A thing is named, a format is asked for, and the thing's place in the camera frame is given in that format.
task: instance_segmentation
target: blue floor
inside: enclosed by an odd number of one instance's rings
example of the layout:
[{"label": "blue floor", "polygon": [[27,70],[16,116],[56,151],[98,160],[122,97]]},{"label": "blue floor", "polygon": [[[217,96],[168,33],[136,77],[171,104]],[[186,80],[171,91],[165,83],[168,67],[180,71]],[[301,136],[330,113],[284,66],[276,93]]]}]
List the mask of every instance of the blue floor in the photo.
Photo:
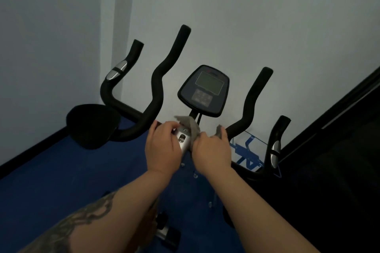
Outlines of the blue floor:
[{"label": "blue floor", "polygon": [[[124,128],[132,124],[122,121]],[[0,180],[0,251],[17,252],[70,213],[143,174],[146,135],[98,150],[66,137]],[[168,225],[182,232],[178,252],[244,252],[210,184],[194,178],[189,155],[183,162],[160,197]],[[155,238],[145,252],[170,251]]]}]

